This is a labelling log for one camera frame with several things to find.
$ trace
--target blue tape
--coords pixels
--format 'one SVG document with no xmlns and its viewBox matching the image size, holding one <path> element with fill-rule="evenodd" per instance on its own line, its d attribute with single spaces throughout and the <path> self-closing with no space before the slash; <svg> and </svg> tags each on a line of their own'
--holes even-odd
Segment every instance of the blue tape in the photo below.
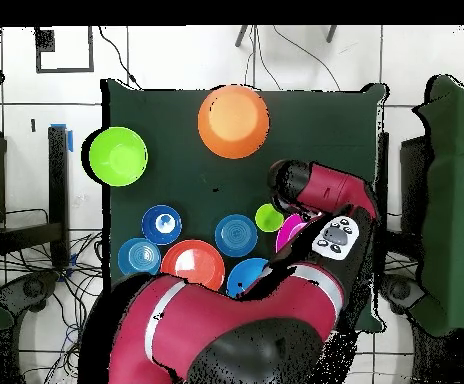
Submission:
<svg viewBox="0 0 464 384">
<path fill-rule="evenodd" d="M 68 132 L 67 135 L 67 146 L 68 146 L 68 151 L 73 152 L 74 151 L 74 146 L 72 144 L 72 130 Z"/>
<path fill-rule="evenodd" d="M 54 128 L 64 128 L 67 129 L 67 124 L 51 124 L 51 127 Z M 72 130 L 68 131 L 67 133 L 67 148 L 69 152 L 74 151 L 74 143 L 73 143 L 73 135 L 72 135 Z"/>
<path fill-rule="evenodd" d="M 65 275 L 66 275 L 68 278 L 70 278 L 70 276 L 72 275 L 73 272 L 74 272 L 74 270 L 73 270 L 72 268 L 67 268 L 67 269 L 65 270 Z M 64 277 L 58 278 L 58 282 L 63 283 L 63 281 L 65 281 L 65 278 L 64 278 Z"/>
</svg>

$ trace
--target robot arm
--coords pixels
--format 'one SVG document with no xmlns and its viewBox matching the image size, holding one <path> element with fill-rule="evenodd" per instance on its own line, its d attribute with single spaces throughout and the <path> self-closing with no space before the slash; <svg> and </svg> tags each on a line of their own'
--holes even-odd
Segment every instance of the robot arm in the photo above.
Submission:
<svg viewBox="0 0 464 384">
<path fill-rule="evenodd" d="M 115 335 L 109 384 L 306 384 L 347 303 L 377 215 L 362 180 L 304 166 L 311 169 L 307 184 L 299 194 L 281 190 L 284 200 L 314 212 L 339 206 L 338 212 L 311 219 L 237 299 L 171 275 L 145 278 Z M 288 170 L 275 164 L 272 182 L 295 186 Z M 327 190 L 316 172 L 333 184 L 340 180 L 338 189 Z M 312 202 L 302 194 L 309 184 Z M 316 193 L 328 194 L 319 202 Z M 344 193 L 366 203 L 350 203 Z"/>
</svg>

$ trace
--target lime green bowl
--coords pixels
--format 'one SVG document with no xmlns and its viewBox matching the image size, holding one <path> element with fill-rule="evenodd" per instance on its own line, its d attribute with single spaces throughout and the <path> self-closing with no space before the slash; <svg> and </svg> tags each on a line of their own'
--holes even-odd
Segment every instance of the lime green bowl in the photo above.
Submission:
<svg viewBox="0 0 464 384">
<path fill-rule="evenodd" d="M 284 216 L 271 203 L 266 203 L 257 209 L 255 223 L 265 233 L 272 233 L 282 226 Z"/>
<path fill-rule="evenodd" d="M 141 177 L 148 153 L 141 137 L 129 128 L 111 127 L 90 146 L 90 166 L 95 175 L 113 187 L 123 187 Z"/>
</svg>

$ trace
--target dark green table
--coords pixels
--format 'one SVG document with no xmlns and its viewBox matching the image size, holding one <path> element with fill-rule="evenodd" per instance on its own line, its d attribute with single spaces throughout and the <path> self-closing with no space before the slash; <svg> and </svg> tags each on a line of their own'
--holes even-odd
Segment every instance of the dark green table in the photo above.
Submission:
<svg viewBox="0 0 464 384">
<path fill-rule="evenodd" d="M 107 89 L 110 125 L 137 132 L 149 154 L 137 182 L 111 188 L 113 281 L 121 276 L 120 246 L 142 237 L 143 214 L 156 204 L 179 212 L 182 234 L 177 241 L 201 239 L 215 245 L 214 229 L 223 217 L 239 213 L 253 220 L 257 208 L 269 202 L 267 172 L 279 159 L 316 160 L 369 182 L 376 175 L 376 116 L 386 97 L 382 84 L 351 93 L 260 92 L 270 113 L 270 131 L 260 150 L 239 160 L 216 156 L 200 139 L 197 114 L 209 91 L 138 91 L 114 80 L 107 81 Z M 258 244 L 247 257 L 224 256 L 227 276 L 241 260 L 269 259 L 275 238 L 276 233 L 259 230 Z M 169 247 L 160 246 L 161 253 Z M 381 329 L 374 319 L 364 321 L 362 329 Z"/>
</svg>

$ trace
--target metal pole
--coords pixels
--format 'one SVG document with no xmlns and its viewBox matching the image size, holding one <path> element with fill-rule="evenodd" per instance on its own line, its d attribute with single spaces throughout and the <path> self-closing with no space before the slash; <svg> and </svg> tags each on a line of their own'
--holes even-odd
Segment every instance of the metal pole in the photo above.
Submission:
<svg viewBox="0 0 464 384">
<path fill-rule="evenodd" d="M 237 36 L 236 40 L 236 47 L 239 47 L 241 45 L 241 42 L 243 41 L 244 34 L 246 32 L 246 29 L 248 28 L 248 25 L 241 25 L 241 29 L 239 30 L 239 35 Z"/>
<path fill-rule="evenodd" d="M 253 26 L 253 86 L 255 87 L 255 56 L 257 56 L 257 25 Z"/>
</svg>

